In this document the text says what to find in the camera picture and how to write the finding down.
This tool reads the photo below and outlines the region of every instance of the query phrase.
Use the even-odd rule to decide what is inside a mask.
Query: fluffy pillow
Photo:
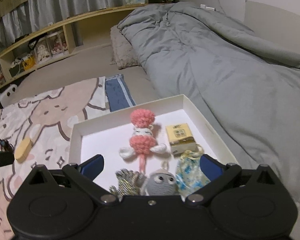
[[[125,36],[118,30],[117,25],[111,28],[110,38],[114,52],[114,61],[119,69],[140,66],[134,49]]]

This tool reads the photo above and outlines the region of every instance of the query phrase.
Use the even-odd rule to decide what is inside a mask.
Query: small wooden box
[[[196,142],[186,123],[166,126],[171,154],[181,154],[186,150],[195,151]]]

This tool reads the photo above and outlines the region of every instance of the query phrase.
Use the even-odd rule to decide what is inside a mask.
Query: gray crocheted toy
[[[176,178],[172,173],[168,172],[168,163],[163,162],[161,169],[150,174],[141,187],[140,195],[178,195]]]

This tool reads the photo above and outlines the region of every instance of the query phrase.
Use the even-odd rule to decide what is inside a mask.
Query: gray comforter
[[[271,165],[300,218],[300,55],[190,3],[138,8],[118,28],[158,94],[189,97],[243,168]]]

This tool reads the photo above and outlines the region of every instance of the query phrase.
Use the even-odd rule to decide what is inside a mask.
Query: wooden shelf
[[[74,17],[70,17],[66,20],[57,22],[53,25],[47,26],[37,32],[31,33],[30,35],[24,37],[20,41],[15,42],[10,47],[6,48],[0,53],[0,66],[2,73],[6,79],[5,84],[0,85],[0,89],[32,71],[35,71],[53,62],[75,55],[83,50],[95,47],[109,46],[111,44],[109,35],[110,28],[117,24],[120,20],[124,19],[130,13],[130,11],[134,10],[137,7],[143,7],[145,5],[147,4],[125,5],[79,14]],[[71,23],[74,22],[78,22],[78,29],[82,36],[82,46],[76,46],[75,44],[74,34],[71,25]],[[60,27],[63,28],[65,34],[66,43],[68,46],[67,53],[60,57],[53,57],[42,64],[35,65],[31,69],[28,69],[12,77],[10,75],[9,68],[11,63],[15,59],[13,50],[23,44],[28,43],[30,40],[41,34],[53,31],[54,29]]]
[[[63,21],[57,22],[55,24],[52,24],[50,26],[47,26],[47,27],[45,27],[45,28],[43,28],[43,29],[41,29],[37,32],[31,33],[30,35],[24,37],[22,40],[20,40],[18,42],[15,42],[10,47],[8,47],[5,50],[3,50],[2,52],[0,52],[0,58],[2,56],[4,56],[5,54],[7,54],[8,52],[10,52],[10,51],[14,50],[15,48],[19,47],[20,45],[22,45],[26,42],[29,42],[33,38],[35,38],[35,37],[37,37],[41,34],[44,34],[46,32],[52,31],[56,28],[62,27],[63,25],[70,24],[70,23],[73,23],[73,22],[77,22],[77,21],[80,21],[80,20],[84,20],[84,19],[87,19],[87,18],[95,17],[95,16],[102,15],[102,14],[108,14],[108,13],[120,12],[120,11],[127,11],[127,10],[134,10],[136,7],[142,7],[142,6],[145,6],[145,5],[147,5],[147,4],[125,5],[125,6],[120,6],[120,7],[101,9],[101,10],[98,10],[98,11],[87,12],[87,13],[84,13],[84,14],[79,14],[79,15],[73,16],[73,17],[68,18],[66,20],[63,20]]]

